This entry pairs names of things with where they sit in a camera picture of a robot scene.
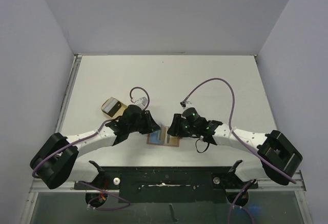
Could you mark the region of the gold credit card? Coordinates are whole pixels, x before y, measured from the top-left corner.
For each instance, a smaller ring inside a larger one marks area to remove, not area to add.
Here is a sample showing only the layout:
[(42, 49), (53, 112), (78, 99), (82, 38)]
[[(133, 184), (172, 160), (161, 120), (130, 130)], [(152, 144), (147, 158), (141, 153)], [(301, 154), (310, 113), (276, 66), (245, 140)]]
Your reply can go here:
[(168, 147), (179, 147), (180, 139), (175, 136), (170, 136), (167, 134), (167, 130), (169, 127), (161, 126), (161, 130), (159, 131), (158, 139), (160, 145), (168, 146)]

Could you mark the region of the tan leather card holder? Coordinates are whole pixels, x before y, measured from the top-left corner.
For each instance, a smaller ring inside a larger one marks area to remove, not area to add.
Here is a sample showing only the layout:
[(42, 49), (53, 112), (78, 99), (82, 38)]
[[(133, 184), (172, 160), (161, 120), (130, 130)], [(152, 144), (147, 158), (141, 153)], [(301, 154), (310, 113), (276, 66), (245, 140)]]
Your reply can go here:
[(148, 134), (147, 144), (165, 147), (179, 147), (180, 139), (167, 133), (167, 126), (160, 126), (160, 130)]

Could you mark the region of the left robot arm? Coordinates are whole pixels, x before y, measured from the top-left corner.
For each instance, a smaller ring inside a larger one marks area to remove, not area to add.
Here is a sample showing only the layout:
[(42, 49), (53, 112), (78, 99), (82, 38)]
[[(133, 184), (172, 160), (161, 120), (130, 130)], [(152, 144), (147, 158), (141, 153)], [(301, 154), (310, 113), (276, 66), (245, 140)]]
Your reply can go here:
[(64, 182), (85, 181), (92, 188), (104, 184), (104, 171), (94, 161), (81, 162), (77, 158), (103, 147), (115, 146), (134, 132), (141, 135), (160, 130), (150, 111), (129, 105), (123, 114), (102, 122), (100, 127), (83, 134), (63, 136), (52, 134), (30, 162), (32, 176), (41, 179), (49, 189)]

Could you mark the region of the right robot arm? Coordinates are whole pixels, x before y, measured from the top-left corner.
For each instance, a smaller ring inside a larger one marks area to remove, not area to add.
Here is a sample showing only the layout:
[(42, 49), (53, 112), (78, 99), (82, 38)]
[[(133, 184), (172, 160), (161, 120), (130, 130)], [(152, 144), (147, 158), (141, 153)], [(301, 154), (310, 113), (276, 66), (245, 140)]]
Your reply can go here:
[(195, 108), (175, 113), (168, 134), (179, 138), (194, 137), (215, 146), (228, 146), (256, 156), (261, 165), (240, 163), (228, 175), (231, 186), (239, 188), (251, 179), (269, 178), (286, 186), (303, 160), (301, 153), (280, 131), (256, 133), (233, 129), (217, 120), (206, 120)]

